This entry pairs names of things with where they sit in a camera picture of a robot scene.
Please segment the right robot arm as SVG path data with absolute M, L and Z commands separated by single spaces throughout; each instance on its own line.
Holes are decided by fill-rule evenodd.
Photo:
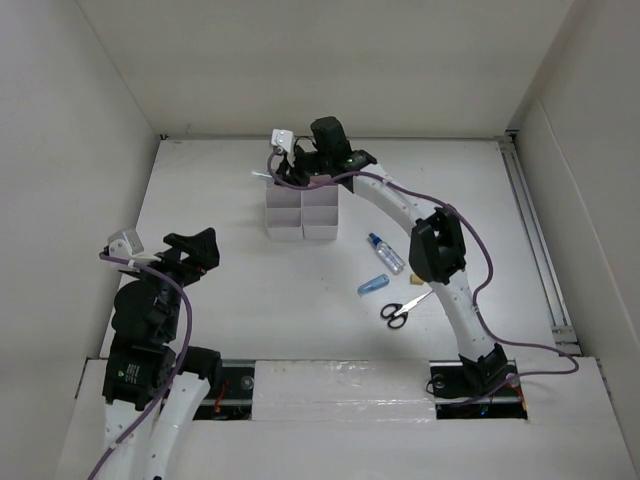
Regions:
M 314 149 L 307 152 L 291 131 L 273 130 L 272 154 L 281 162 L 269 165 L 269 174 L 277 184 L 299 191 L 342 185 L 396 222 L 410 239 L 411 270 L 431 288 L 451 324 L 466 394 L 492 393 L 506 379 L 508 361 L 487 331 L 469 286 L 459 213 L 434 197 L 402 187 L 374 156 L 351 146 L 337 118 L 317 119 L 311 131 Z

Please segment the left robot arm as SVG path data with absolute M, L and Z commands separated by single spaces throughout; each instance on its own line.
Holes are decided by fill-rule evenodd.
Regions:
M 108 238 L 99 257 L 131 276 L 113 301 L 105 369 L 104 452 L 92 479 L 166 479 L 196 411 L 222 387 L 219 352 L 193 346 L 186 287 L 218 267 L 216 232 L 170 233 L 145 251 L 133 229 Z

